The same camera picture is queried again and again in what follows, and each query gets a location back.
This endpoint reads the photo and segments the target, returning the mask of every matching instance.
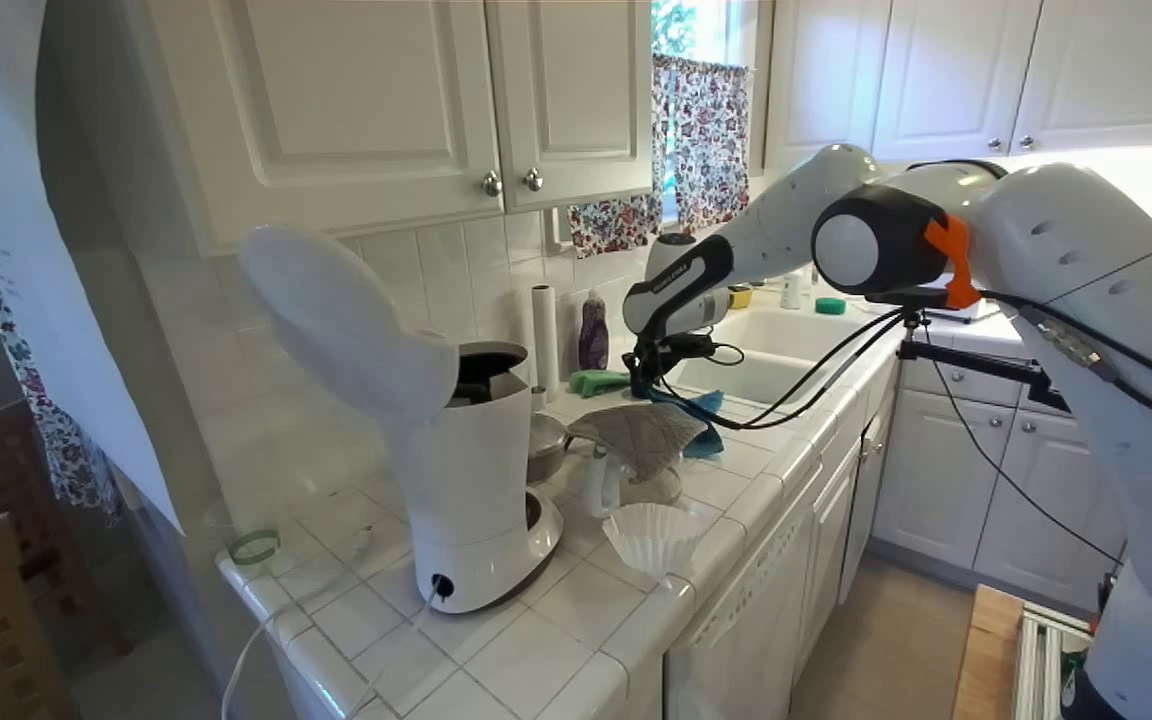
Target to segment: white robot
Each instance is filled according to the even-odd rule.
[[[626,302],[634,389],[687,357],[740,281],[818,261],[841,294],[892,304],[999,302],[1029,351],[1087,431],[1120,505],[1129,555],[1109,597],[1087,682],[1109,715],[1152,720],[1152,218],[1095,173],[927,164],[885,176],[861,149],[823,149],[695,249],[662,249]],[[922,283],[952,267],[949,294]]]

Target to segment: white tile countertop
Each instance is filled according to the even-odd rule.
[[[713,462],[676,462],[686,505],[703,522],[687,582],[669,594],[627,573],[568,494],[563,466],[545,494],[563,514],[548,568],[477,617],[421,612],[405,514],[389,477],[312,496],[277,522],[281,554],[219,555],[219,573],[267,621],[289,687],[312,715],[627,715],[627,683],[726,590],[726,577],[788,510],[785,477],[867,386],[892,381],[892,346],[867,351],[807,416],[776,431],[726,431]],[[553,402],[571,424],[617,402]]]

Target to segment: drawer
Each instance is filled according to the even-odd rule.
[[[916,392],[938,392],[946,398],[946,389],[955,402],[980,402],[980,403],[1016,403],[1019,402],[1019,386],[999,381],[999,376],[984,376],[984,374],[968,374],[968,367],[952,367],[940,365],[940,376],[934,367],[934,361],[903,361],[899,365],[899,389],[916,389]]]

